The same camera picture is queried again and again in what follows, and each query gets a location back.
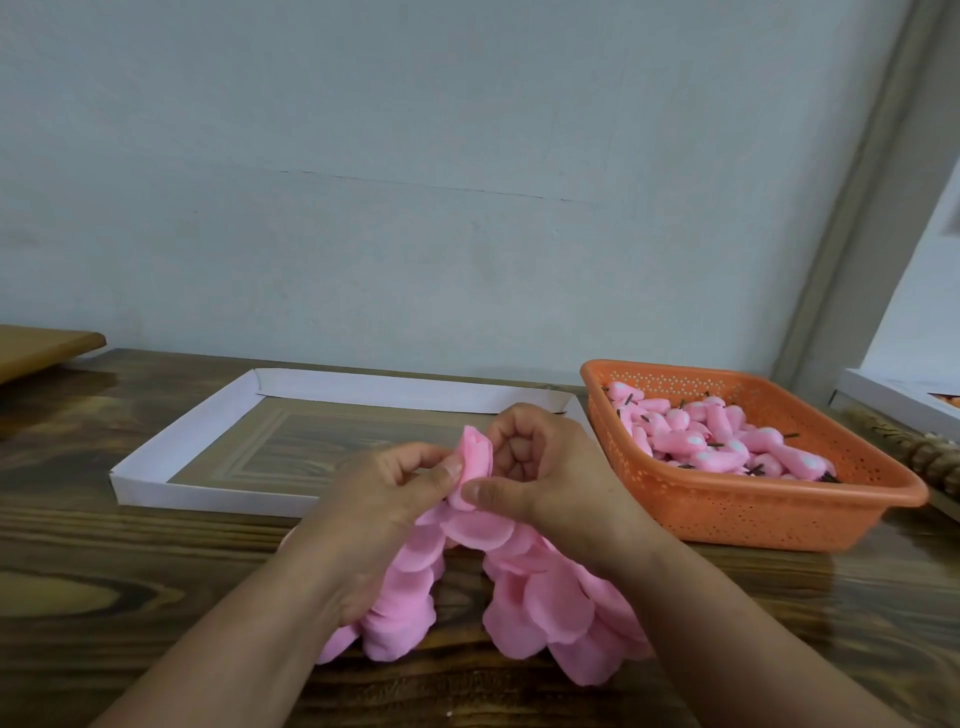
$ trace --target fingernail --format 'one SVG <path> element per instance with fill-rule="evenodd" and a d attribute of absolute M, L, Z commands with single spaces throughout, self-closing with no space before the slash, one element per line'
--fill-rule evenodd
<path fill-rule="evenodd" d="M 450 477 L 454 480 L 460 479 L 460 473 L 464 471 L 464 458 L 462 455 L 454 452 L 452 455 L 444 458 L 440 463 L 441 467 L 450 473 Z"/>

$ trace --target wrist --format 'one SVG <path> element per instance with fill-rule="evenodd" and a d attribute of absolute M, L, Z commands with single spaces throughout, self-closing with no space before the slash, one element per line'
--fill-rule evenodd
<path fill-rule="evenodd" d="M 291 538 L 263 567 L 271 588 L 283 595 L 299 619 L 327 626 L 339 625 L 340 604 L 347 580 L 330 558 L 331 549 L 311 540 Z"/>
<path fill-rule="evenodd" d="M 679 543 L 639 505 L 612 529 L 611 538 L 605 578 L 621 592 L 646 582 L 664 552 Z"/>

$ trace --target left hand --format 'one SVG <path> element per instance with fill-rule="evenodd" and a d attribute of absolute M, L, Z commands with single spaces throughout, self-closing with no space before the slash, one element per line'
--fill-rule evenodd
<path fill-rule="evenodd" d="M 414 521 L 453 491 L 463 467 L 448 449 L 408 443 L 363 452 L 337 473 L 283 551 L 330 559 L 341 626 L 373 606 Z M 420 468 L 430 470 L 416 474 Z"/>

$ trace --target perforated basket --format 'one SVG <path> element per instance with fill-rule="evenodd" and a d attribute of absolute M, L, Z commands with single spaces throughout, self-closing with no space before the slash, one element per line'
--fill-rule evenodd
<path fill-rule="evenodd" d="M 850 548 L 890 506 L 926 502 L 924 483 L 827 415 L 759 376 L 717 369 L 593 359 L 580 368 L 590 423 L 614 471 L 663 527 L 684 541 L 803 551 Z M 799 432 L 797 448 L 836 465 L 842 483 L 681 470 L 641 451 L 602 386 L 624 381 L 644 396 L 735 401 L 754 425 Z"/>

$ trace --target brown board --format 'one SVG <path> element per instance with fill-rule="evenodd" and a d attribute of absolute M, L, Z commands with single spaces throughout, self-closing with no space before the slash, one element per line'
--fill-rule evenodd
<path fill-rule="evenodd" d="M 0 324 L 0 382 L 107 345 L 102 333 Z"/>

